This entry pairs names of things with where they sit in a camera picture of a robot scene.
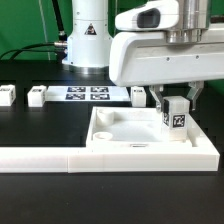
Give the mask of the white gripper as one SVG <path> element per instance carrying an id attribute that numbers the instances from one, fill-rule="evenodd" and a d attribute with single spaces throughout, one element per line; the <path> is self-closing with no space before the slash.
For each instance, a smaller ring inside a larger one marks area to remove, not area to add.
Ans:
<path id="1" fill-rule="evenodd" d="M 188 83 L 190 110 L 196 110 L 204 82 L 224 79 L 224 28 L 210 28 L 194 44 L 168 44 L 164 32 L 121 32 L 111 45 L 110 80 L 117 86 L 149 86 L 163 111 L 164 84 Z"/>

